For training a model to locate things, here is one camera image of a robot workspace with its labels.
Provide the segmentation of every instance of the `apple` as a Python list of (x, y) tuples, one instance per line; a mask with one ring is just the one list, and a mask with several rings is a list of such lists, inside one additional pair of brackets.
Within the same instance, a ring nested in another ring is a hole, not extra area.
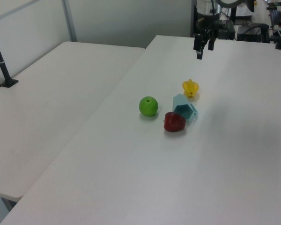
[(158, 102), (151, 96), (144, 97), (140, 101), (140, 112), (145, 116), (154, 116), (158, 110)]
[(168, 112), (164, 117), (164, 129), (176, 132), (185, 128), (186, 119), (175, 112)]

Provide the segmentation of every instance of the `toy fruit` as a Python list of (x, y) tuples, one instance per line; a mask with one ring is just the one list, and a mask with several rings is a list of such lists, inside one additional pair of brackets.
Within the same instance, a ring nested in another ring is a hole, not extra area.
[(145, 116), (154, 116), (158, 110), (158, 102), (151, 96), (144, 97), (140, 101), (140, 112)]
[(164, 129), (170, 132), (176, 132), (185, 128), (186, 120), (183, 116), (175, 112), (168, 112), (164, 117)]
[(199, 85), (191, 79), (189, 79), (188, 81), (184, 81), (182, 83), (182, 87), (184, 89), (184, 95), (187, 97), (194, 97), (199, 90)]

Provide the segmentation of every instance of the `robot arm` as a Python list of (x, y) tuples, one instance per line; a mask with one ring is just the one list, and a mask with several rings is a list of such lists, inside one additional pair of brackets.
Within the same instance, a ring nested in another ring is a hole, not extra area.
[(197, 59), (203, 58), (203, 49), (208, 41), (208, 49), (211, 51), (214, 49), (222, 7), (234, 8), (243, 2), (254, 12), (254, 0), (195, 0), (198, 13), (195, 26), (199, 33), (195, 34), (193, 49), (197, 52)]

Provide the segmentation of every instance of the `table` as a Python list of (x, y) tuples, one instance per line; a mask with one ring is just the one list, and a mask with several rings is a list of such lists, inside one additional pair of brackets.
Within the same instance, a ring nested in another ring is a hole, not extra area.
[[(193, 41), (157, 36), (2, 225), (281, 225), (281, 50), (217, 40), (197, 60)], [(199, 117), (169, 133), (189, 78)]]
[(65, 42), (0, 88), (0, 196), (18, 201), (144, 49)]

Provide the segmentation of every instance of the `teal plastic shape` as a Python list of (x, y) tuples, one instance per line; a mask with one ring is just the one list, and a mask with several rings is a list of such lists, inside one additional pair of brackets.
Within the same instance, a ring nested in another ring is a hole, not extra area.
[(198, 111), (185, 95), (178, 94), (173, 99), (173, 112), (191, 121), (198, 116)]

